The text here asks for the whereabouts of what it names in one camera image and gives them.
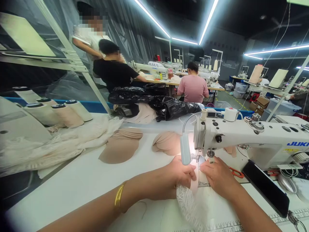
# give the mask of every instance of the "scissors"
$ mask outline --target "scissors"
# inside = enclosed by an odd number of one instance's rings
[[[232,174],[233,174],[234,176],[237,176],[238,178],[241,178],[241,179],[245,177],[244,174],[243,174],[242,172],[237,171],[236,169],[233,169],[233,168],[231,168],[230,166],[229,166],[229,169],[232,170]]]

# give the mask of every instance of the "hand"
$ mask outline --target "hand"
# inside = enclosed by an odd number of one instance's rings
[[[178,184],[190,188],[191,179],[196,180],[195,168],[193,165],[183,165],[178,155],[168,165],[133,177],[128,183],[136,187],[140,199],[175,199]]]
[[[210,164],[209,159],[200,165],[200,171],[203,172],[210,186],[220,196],[228,201],[232,201],[242,189],[242,186],[232,175],[229,167],[220,159],[215,157],[215,163]]]

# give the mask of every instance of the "factory floor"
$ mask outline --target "factory floor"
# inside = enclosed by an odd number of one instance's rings
[[[228,82],[225,81],[220,81],[219,80],[219,84],[224,88],[225,84]],[[243,105],[244,107],[242,108],[242,110],[248,110],[250,111],[250,103],[249,103],[249,97],[247,99],[247,101],[245,101],[245,98],[248,96],[247,94],[245,94],[244,98],[242,99],[237,99],[235,98],[233,95],[229,95],[231,91],[219,91],[218,92],[218,96],[216,97],[216,101],[226,101],[228,102],[233,108],[235,109],[240,109]]]

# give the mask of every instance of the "smartphone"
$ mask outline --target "smartphone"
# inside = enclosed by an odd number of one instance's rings
[[[265,200],[281,216],[286,218],[290,199],[276,184],[262,172],[251,160],[245,165],[242,173],[250,183],[262,194]]]

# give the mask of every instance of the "gold bangle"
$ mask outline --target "gold bangle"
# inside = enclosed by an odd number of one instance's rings
[[[116,197],[115,197],[115,209],[120,212],[120,213],[126,213],[125,212],[122,212],[121,210],[121,195],[122,195],[122,190],[123,190],[123,187],[124,185],[126,184],[127,181],[123,182],[120,187],[118,188],[118,191],[117,191],[117,194],[116,194]]]

